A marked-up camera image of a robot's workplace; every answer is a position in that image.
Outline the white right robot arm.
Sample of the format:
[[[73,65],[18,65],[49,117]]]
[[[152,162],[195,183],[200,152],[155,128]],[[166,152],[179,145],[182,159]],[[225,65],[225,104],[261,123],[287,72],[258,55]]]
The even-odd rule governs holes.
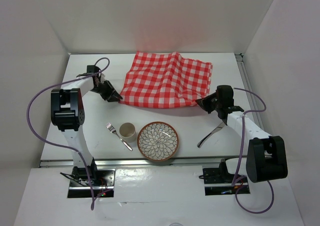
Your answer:
[[[285,142],[280,136],[272,136],[262,130],[250,118],[249,111],[235,105],[234,88],[217,86],[216,91],[196,103],[206,112],[216,111],[222,123],[212,133],[228,127],[241,137],[239,156],[228,159],[218,170],[220,180],[235,185],[239,175],[251,182],[263,182],[286,178],[288,165]]]

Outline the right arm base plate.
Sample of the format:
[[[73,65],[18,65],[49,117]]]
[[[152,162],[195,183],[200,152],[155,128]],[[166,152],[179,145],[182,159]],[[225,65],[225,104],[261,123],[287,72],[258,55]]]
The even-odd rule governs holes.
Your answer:
[[[248,181],[241,179],[232,186],[234,175],[223,171],[220,168],[203,168],[202,175],[199,176],[204,183],[205,195],[232,195],[238,191],[239,194],[250,194]]]

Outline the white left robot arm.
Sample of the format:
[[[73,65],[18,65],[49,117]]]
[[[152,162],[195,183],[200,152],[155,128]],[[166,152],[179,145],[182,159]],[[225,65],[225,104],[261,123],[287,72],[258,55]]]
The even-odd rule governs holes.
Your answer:
[[[112,84],[98,71],[99,67],[89,65],[84,74],[77,76],[79,81],[72,82],[63,89],[53,89],[50,94],[51,122],[62,132],[68,147],[72,148],[73,174],[87,185],[94,185],[99,179],[99,173],[83,133],[83,96],[91,91],[108,102],[119,102],[122,99]]]

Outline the red white checkered cloth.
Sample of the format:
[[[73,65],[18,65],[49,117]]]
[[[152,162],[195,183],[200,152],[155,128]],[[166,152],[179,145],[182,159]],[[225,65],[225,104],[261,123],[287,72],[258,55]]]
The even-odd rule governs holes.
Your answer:
[[[155,109],[194,106],[197,99],[209,94],[212,71],[212,63],[184,58],[178,52],[137,52],[120,102]]]

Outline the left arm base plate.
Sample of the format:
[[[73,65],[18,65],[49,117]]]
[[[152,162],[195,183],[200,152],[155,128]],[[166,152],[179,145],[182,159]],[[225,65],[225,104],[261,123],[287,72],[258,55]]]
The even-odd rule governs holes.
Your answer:
[[[115,169],[97,170],[90,176],[93,186],[93,194],[100,198],[114,197]],[[72,169],[72,173],[60,173],[69,182],[67,198],[90,198],[90,183],[86,172],[79,172],[76,168]]]

